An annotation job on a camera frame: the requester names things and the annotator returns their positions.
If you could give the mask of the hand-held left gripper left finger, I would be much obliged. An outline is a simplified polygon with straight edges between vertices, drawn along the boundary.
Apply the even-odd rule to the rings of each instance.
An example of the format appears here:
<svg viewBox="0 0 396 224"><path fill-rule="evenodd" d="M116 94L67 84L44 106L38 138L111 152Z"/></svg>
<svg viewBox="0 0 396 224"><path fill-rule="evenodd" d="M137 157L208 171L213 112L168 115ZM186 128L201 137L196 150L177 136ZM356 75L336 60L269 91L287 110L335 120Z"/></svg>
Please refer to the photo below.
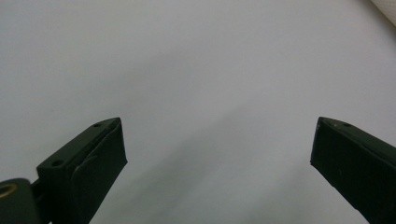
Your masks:
<svg viewBox="0 0 396 224"><path fill-rule="evenodd" d="M121 119L97 122L37 167L53 224L89 224L127 164Z"/></svg>

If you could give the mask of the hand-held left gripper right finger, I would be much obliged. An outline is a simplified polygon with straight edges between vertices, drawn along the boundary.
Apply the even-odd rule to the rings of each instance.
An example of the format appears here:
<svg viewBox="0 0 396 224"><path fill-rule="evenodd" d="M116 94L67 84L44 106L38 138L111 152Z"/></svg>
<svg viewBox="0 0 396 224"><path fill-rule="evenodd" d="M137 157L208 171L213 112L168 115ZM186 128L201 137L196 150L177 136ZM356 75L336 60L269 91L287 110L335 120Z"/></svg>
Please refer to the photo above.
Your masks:
<svg viewBox="0 0 396 224"><path fill-rule="evenodd" d="M320 117L310 163L370 224L396 224L396 147Z"/></svg>

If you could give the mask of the light blue mat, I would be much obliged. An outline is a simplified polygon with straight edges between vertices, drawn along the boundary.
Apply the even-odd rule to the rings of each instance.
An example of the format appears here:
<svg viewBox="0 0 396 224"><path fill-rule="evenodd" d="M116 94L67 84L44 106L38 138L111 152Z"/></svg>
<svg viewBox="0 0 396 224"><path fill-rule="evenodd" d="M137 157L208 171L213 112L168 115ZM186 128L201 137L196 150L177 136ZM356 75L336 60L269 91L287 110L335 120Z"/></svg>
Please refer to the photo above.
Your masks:
<svg viewBox="0 0 396 224"><path fill-rule="evenodd" d="M367 224L310 154L319 117L396 146L396 26L371 0L0 0L0 181L114 117L92 224Z"/></svg>

